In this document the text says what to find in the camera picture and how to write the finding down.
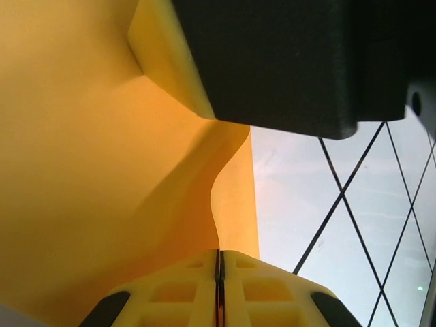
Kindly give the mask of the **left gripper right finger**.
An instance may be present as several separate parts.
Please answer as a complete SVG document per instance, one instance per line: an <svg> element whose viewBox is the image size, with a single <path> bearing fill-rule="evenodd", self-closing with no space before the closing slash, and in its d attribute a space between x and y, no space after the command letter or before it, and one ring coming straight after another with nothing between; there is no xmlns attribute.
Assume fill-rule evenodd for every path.
<svg viewBox="0 0 436 327"><path fill-rule="evenodd" d="M237 251L219 252L220 326L354 326L328 288Z"/></svg>

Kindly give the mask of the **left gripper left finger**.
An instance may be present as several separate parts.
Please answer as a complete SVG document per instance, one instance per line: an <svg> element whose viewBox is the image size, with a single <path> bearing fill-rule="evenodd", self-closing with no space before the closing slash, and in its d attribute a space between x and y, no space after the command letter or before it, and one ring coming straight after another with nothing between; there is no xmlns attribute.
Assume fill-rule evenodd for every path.
<svg viewBox="0 0 436 327"><path fill-rule="evenodd" d="M208 250L120 285L81 326L218 326L218 250Z"/></svg>

